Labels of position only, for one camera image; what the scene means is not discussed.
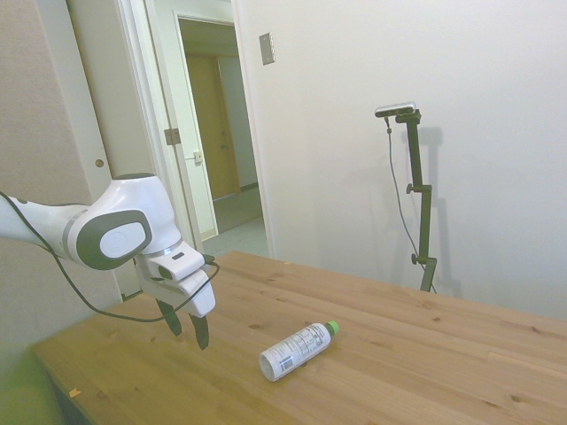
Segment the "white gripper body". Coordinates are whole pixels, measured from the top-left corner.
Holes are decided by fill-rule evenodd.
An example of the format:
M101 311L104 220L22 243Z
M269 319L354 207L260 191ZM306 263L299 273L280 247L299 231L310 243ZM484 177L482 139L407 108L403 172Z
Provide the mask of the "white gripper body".
M212 285L202 256L166 255L135 257L142 276L141 288L156 299L202 318L215 307Z

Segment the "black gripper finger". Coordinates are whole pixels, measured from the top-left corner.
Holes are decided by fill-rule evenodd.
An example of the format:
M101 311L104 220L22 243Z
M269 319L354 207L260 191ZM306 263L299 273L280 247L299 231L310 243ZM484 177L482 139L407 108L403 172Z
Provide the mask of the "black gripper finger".
M209 345L209 327L207 317L198 317L197 315L191 313L189 314L189 316L191 324L195 331L198 347L203 351Z
M159 310L174 336L181 335L183 328L176 315L175 309L168 303L157 299Z

